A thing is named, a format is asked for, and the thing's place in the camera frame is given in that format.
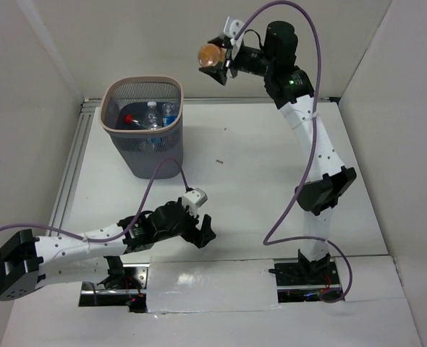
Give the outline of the orange plastic bottle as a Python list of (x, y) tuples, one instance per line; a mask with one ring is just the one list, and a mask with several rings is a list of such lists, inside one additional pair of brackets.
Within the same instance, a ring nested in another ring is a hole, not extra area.
[(198, 51), (200, 67), (214, 67), (224, 61), (224, 50), (212, 43), (207, 43)]

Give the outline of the blue cap water bottle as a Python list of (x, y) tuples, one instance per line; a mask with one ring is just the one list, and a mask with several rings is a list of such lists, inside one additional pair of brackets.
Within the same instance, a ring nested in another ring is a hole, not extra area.
[(161, 107), (163, 126), (167, 127), (172, 124), (177, 119), (178, 113), (178, 103), (164, 103)]

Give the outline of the crushed blue label bottle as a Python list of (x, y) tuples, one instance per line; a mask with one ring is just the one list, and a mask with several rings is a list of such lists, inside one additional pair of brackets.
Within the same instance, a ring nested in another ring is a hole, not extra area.
[(143, 125), (148, 130), (155, 130), (163, 127), (163, 118), (158, 112), (156, 101), (147, 102), (147, 110), (143, 117)]

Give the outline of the red cap clear bottle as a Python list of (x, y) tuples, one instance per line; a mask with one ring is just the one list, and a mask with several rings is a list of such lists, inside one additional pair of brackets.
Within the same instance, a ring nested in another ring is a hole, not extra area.
[(130, 113), (124, 117), (124, 124), (130, 130), (144, 130), (145, 129), (144, 125)]

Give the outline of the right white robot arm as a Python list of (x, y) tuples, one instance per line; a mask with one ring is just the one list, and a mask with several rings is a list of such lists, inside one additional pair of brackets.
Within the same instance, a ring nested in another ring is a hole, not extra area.
[(296, 188), (298, 205), (304, 210), (304, 234), (311, 243), (300, 250), (297, 267), (300, 280), (315, 283), (329, 259), (329, 230), (333, 208), (354, 182), (357, 174), (338, 156), (316, 110), (316, 92), (308, 75), (296, 61), (298, 39), (294, 27), (275, 21), (266, 28), (264, 43), (246, 46), (244, 23), (227, 18), (221, 34), (198, 52), (200, 72), (221, 85), (238, 73), (263, 78), (265, 89), (290, 125), (303, 153), (308, 157), (303, 184)]

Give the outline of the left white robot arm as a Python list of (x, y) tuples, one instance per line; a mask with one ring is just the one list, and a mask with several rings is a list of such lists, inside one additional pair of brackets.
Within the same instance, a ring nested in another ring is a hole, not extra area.
[(149, 250), (157, 242), (178, 236), (199, 249), (205, 247), (216, 237), (211, 217), (193, 216), (180, 201), (170, 201), (142, 212), (137, 220), (127, 217), (80, 239), (18, 231), (0, 248), (0, 301), (60, 283), (117, 288), (126, 276), (123, 255)]

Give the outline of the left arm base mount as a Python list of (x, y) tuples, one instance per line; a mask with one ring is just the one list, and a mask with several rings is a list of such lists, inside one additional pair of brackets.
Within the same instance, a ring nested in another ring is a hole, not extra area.
[(78, 306), (125, 307), (132, 313), (146, 313), (149, 264), (124, 264), (114, 258), (109, 265), (104, 280), (82, 283)]

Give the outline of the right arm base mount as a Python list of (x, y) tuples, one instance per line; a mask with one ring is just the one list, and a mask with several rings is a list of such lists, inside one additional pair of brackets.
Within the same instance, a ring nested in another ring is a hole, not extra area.
[(322, 299), (336, 301), (342, 296), (337, 266), (329, 253), (311, 262), (299, 251), (296, 260), (275, 262), (268, 272), (275, 276), (278, 302), (281, 304)]

